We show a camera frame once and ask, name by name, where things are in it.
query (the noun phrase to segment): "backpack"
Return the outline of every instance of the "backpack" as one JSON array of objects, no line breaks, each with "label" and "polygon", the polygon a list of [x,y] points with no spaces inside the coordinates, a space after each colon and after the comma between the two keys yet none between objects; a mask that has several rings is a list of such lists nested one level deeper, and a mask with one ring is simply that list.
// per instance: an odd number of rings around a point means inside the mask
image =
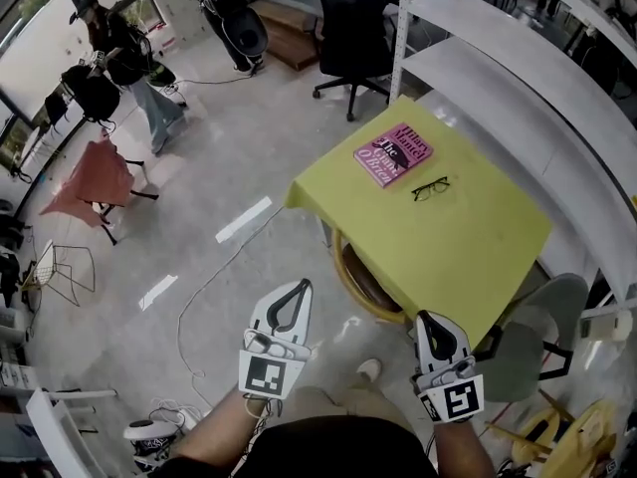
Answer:
[{"label": "backpack", "polygon": [[119,105],[119,89],[104,75],[88,78],[89,66],[72,66],[62,73],[62,83],[91,122],[108,120]]},{"label": "backpack", "polygon": [[56,123],[58,123],[58,120],[60,120],[67,114],[67,104],[65,103],[62,96],[60,96],[57,92],[52,92],[45,97],[44,108],[47,111],[49,122],[53,126],[53,129],[56,128]]},{"label": "backpack", "polygon": [[610,7],[609,9],[606,9],[606,14],[612,19],[617,20],[624,28],[624,30],[628,32],[630,37],[635,39],[637,35],[635,33],[635,20],[637,19],[637,17],[629,16],[626,11],[621,8],[620,0],[615,0],[615,5],[613,7]]}]

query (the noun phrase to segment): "gray chair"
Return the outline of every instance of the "gray chair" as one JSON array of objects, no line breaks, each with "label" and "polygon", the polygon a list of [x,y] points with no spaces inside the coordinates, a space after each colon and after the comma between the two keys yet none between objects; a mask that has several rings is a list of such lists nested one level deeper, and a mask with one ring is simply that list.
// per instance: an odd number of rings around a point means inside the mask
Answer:
[{"label": "gray chair", "polygon": [[[523,324],[506,324],[493,357],[477,363],[478,373],[484,376],[485,399],[524,400],[537,391],[540,380],[567,375],[587,298],[586,282],[577,275],[563,274],[519,300],[513,307],[515,313],[535,307],[553,318],[558,330],[557,344],[544,342],[535,330]],[[563,366],[542,372],[544,351],[564,358]]]}]

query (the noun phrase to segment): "white shelf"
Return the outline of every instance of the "white shelf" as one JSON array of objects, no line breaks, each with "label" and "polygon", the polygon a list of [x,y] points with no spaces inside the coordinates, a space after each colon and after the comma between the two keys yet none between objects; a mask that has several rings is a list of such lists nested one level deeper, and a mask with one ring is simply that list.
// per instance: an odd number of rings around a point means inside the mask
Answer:
[{"label": "white shelf", "polygon": [[590,0],[561,0],[571,8],[578,19],[588,21],[601,34],[613,43],[617,49],[637,69],[637,47],[635,41],[620,26],[617,26],[597,5]]},{"label": "white shelf", "polygon": [[[637,132],[558,48],[482,0],[412,0],[409,12],[458,36],[524,81],[586,139],[628,197],[637,194]],[[592,153],[587,154],[594,162]]]},{"label": "white shelf", "polygon": [[625,299],[637,275],[637,226],[555,111],[458,38],[404,59],[402,66],[462,109],[531,174],[571,222],[615,296]]},{"label": "white shelf", "polygon": [[531,174],[483,127],[439,92],[427,93],[418,100],[418,104],[461,132],[548,215],[552,228],[537,260],[550,276],[574,273],[581,276],[590,288],[597,275],[597,265],[568,219]]}]

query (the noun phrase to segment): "hand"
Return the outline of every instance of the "hand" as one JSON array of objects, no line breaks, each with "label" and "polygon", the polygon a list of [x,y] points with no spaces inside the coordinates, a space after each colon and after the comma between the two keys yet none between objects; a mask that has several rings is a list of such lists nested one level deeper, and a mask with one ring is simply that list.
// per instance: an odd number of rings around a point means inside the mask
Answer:
[{"label": "hand", "polygon": [[101,75],[103,72],[103,70],[98,67],[98,66],[94,66],[91,71],[89,72],[89,74],[87,75],[87,78],[94,78],[96,76]]}]

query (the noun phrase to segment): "yellow table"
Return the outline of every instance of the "yellow table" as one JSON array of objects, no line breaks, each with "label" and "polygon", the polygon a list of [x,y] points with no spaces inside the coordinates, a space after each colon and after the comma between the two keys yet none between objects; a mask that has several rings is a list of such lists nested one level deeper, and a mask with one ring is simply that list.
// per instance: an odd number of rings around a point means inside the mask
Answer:
[{"label": "yellow table", "polygon": [[[386,188],[353,158],[405,122],[434,153]],[[444,193],[411,193],[447,176]],[[401,97],[294,180],[287,207],[338,228],[411,318],[419,310],[459,324],[472,347],[511,300],[548,237],[534,202],[455,130]]]}]

